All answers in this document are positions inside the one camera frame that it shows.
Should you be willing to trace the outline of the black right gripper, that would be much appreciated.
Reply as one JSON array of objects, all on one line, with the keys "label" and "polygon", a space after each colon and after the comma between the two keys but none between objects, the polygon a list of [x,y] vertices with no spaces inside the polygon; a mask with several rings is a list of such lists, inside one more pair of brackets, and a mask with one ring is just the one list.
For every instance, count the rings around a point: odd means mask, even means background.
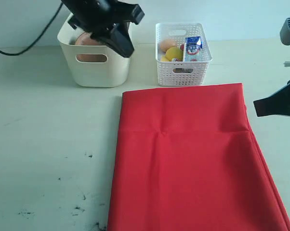
[{"label": "black right gripper", "polygon": [[258,117],[290,116],[290,80],[277,92],[267,98],[256,100],[253,104]]}]

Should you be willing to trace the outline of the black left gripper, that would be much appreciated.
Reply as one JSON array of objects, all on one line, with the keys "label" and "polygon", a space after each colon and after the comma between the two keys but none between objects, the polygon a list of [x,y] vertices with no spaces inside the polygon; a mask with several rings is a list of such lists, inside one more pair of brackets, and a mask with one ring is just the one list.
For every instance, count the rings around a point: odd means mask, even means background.
[{"label": "black left gripper", "polygon": [[134,52],[129,24],[139,24],[145,13],[139,4],[119,0],[63,0],[72,16],[68,24],[92,33],[93,37],[104,38],[104,43],[124,58]]}]

